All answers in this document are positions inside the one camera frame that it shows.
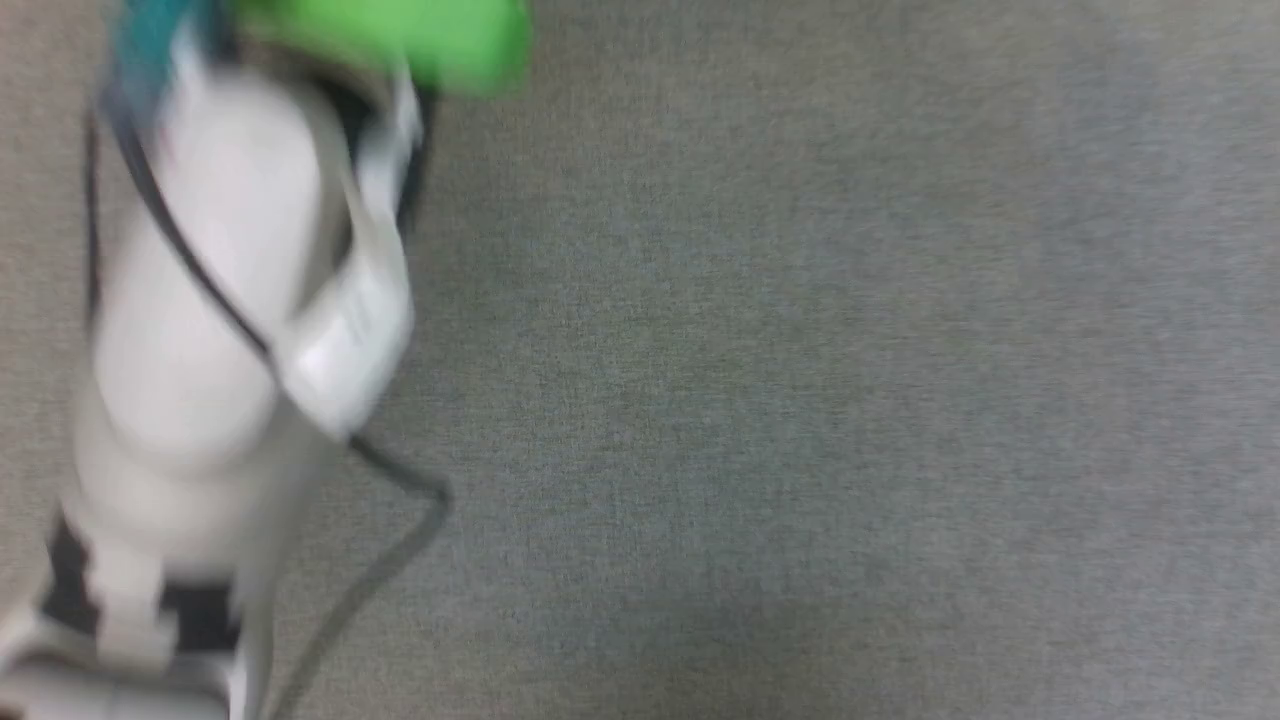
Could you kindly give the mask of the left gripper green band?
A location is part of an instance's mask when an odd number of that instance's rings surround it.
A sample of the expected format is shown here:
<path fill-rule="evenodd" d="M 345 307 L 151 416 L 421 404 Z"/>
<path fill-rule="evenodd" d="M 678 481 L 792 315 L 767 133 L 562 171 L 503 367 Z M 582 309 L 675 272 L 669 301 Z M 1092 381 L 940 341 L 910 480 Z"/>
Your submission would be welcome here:
<path fill-rule="evenodd" d="M 271 41 L 390 77 L 384 115 L 340 173 L 349 255 L 271 351 L 283 389 L 339 442 L 367 423 L 413 331 L 397 220 L 410 159 L 426 138 L 421 86 L 490 94 L 518 78 L 531 18 L 521 1 L 239 1 Z"/>

